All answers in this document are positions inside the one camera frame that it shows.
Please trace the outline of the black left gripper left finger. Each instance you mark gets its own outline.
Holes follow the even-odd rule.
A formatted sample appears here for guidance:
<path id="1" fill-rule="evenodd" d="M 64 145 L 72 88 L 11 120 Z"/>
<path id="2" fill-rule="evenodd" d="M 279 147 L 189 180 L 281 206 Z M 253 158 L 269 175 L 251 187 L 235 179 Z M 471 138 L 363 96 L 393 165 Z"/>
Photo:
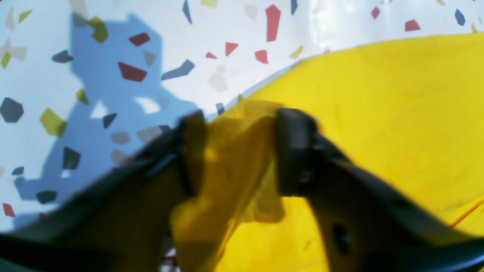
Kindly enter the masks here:
<path id="1" fill-rule="evenodd" d="M 157 272 L 172 210 L 195 196 L 207 139 L 197 110 L 44 218 L 1 235 L 2 272 Z"/>

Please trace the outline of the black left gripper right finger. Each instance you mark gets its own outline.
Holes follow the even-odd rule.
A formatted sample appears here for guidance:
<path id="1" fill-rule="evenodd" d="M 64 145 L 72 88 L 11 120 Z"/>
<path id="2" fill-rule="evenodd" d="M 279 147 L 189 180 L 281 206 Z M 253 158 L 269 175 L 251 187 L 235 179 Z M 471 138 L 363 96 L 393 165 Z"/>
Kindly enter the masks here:
<path id="1" fill-rule="evenodd" d="M 301 110 L 276 112 L 282 196 L 307 199 L 332 272 L 478 272 L 484 241 L 353 164 Z"/>

